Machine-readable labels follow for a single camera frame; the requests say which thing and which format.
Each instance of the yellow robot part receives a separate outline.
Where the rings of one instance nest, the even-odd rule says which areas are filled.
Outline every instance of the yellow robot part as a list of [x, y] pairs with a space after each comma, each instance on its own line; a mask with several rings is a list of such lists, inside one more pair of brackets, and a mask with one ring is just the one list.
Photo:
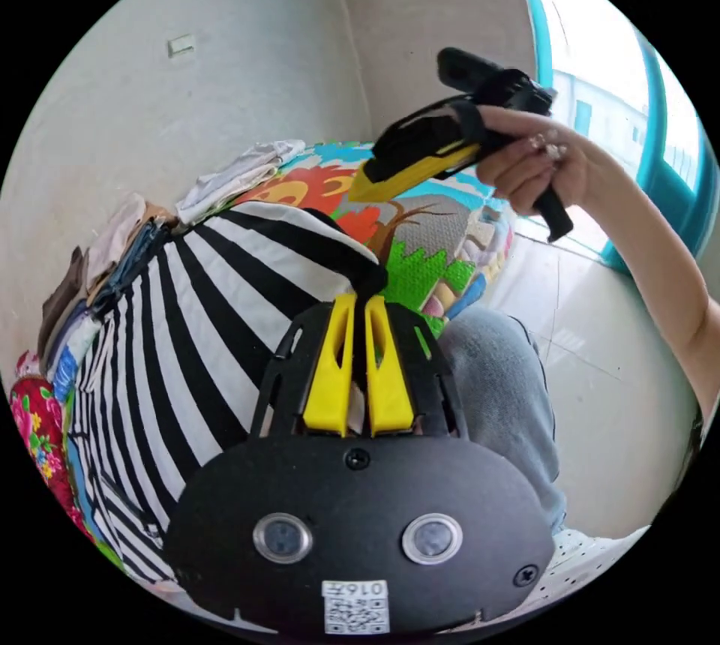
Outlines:
[[339, 295], [334, 301], [302, 415], [310, 430], [347, 435], [356, 301], [355, 294]]
[[365, 306], [365, 347], [367, 408], [373, 437], [408, 431], [415, 415], [381, 295], [375, 295]]
[[443, 157], [443, 153], [458, 147], [458, 145], [460, 142], [453, 142], [439, 150], [437, 155], [423, 157], [413, 165], [381, 182], [371, 182], [361, 167], [355, 172], [355, 178], [347, 194], [348, 200], [353, 203], [386, 203], [445, 170], [452, 170], [476, 159], [480, 149], [479, 145], [468, 145], [452, 155]]

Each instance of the black and white stripes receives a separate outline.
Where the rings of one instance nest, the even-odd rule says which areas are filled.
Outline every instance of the black and white stripes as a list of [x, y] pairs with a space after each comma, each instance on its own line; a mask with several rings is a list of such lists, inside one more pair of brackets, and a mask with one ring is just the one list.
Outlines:
[[93, 524], [128, 573], [172, 578], [164, 530], [185, 484], [250, 429], [292, 319], [362, 286], [365, 247], [312, 214], [249, 202], [167, 243], [83, 360], [69, 440]]

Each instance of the qr code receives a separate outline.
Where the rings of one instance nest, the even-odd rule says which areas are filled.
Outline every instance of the qr code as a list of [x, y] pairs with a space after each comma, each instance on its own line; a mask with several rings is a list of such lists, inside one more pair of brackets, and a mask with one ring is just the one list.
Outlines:
[[390, 632], [387, 586], [378, 583], [324, 583], [327, 635], [381, 635]]

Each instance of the finger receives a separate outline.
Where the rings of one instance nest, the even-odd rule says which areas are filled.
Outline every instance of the finger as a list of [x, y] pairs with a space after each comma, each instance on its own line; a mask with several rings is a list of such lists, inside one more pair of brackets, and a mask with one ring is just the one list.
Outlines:
[[553, 167], [554, 160], [547, 152], [530, 155], [499, 175], [495, 180], [495, 187], [507, 197], [512, 197], [525, 182], [543, 173], [551, 173]]
[[480, 116], [488, 130], [494, 130], [503, 135], [513, 137], [531, 137], [552, 128], [553, 121], [544, 115], [535, 115], [531, 112], [509, 110], [494, 105], [480, 105]]
[[513, 210], [519, 215], [535, 215], [535, 201], [548, 189], [552, 179], [551, 170], [524, 182], [510, 198]]
[[480, 160], [475, 168], [478, 180], [486, 185], [495, 185], [503, 173], [515, 167], [528, 155], [534, 155], [544, 146], [544, 142], [538, 138], [523, 138], [511, 142], [502, 150]]

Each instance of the green grass print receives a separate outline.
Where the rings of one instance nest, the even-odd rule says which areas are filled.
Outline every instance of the green grass print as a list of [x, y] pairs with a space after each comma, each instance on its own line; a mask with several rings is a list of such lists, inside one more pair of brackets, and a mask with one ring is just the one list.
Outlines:
[[[428, 257], [420, 247], [405, 256], [405, 243], [402, 241], [393, 242], [387, 269], [388, 286], [383, 292], [385, 299], [415, 312], [420, 312], [438, 281], [445, 281], [454, 292], [462, 293], [475, 272], [475, 266], [470, 262], [453, 260], [448, 265], [444, 250]], [[433, 335], [439, 337], [443, 331], [443, 320], [424, 314], [423, 317]]]

